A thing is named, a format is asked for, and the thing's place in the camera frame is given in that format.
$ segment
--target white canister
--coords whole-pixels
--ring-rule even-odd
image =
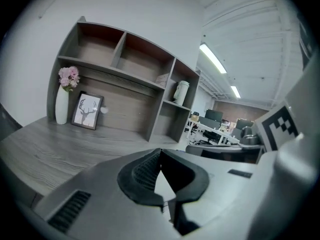
[[[55,120],[58,125],[64,125],[68,117],[69,92],[60,85],[55,100]]]
[[[187,81],[180,81],[176,91],[173,95],[174,103],[177,103],[178,105],[182,106],[182,104],[185,101],[185,97],[187,95],[187,91],[189,88],[189,83]]]

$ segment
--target fluorescent light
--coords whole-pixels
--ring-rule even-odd
[[[204,43],[200,45],[200,50],[209,58],[210,61],[216,66],[216,68],[220,71],[221,74],[227,73],[224,66],[220,63],[217,57],[213,54],[213,52],[208,48],[208,46]]]
[[[235,94],[235,96],[236,96],[237,98],[241,98],[241,97],[240,97],[240,94],[239,94],[239,92],[238,92],[237,87],[231,86],[231,89],[232,89],[232,91],[234,92],[234,94]]]

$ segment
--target white desk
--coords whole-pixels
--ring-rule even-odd
[[[219,134],[221,137],[220,137],[220,140],[219,140],[219,142],[218,142],[218,145],[225,144],[225,143],[223,143],[224,137],[225,137],[227,140],[229,140],[231,143],[239,143],[239,140],[238,140],[237,138],[235,138],[235,137],[232,137],[229,132],[224,132],[224,131],[221,131],[221,130],[217,130],[217,129],[210,128],[210,127],[208,127],[208,126],[206,126],[206,125],[204,125],[204,124],[202,124],[202,123],[200,123],[200,122],[193,121],[193,120],[191,120],[190,118],[189,118],[188,120],[189,120],[189,122],[191,123],[191,125],[190,125],[189,132],[188,132],[188,134],[186,135],[186,138],[187,138],[187,139],[189,139],[191,130],[192,130],[192,128],[194,127],[194,125],[197,125],[197,126],[198,126],[197,131],[199,131],[200,129],[203,129],[203,130],[207,130],[207,131],[209,131],[209,132],[213,132],[213,133]]]

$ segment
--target deer antlers illustration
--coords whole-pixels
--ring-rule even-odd
[[[84,124],[84,120],[86,120],[87,116],[91,113],[95,113],[97,111],[97,103],[94,101],[93,102],[93,109],[92,111],[90,111],[90,109],[88,108],[88,111],[85,112],[85,110],[82,108],[83,105],[84,105],[84,102],[85,102],[85,98],[82,99],[79,103],[79,109],[81,110],[81,115],[82,115],[82,119],[81,119],[81,124],[83,125]]]

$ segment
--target white vase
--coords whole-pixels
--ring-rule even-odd
[[[64,125],[68,117],[69,92],[60,85],[55,100],[55,120],[59,125]]]

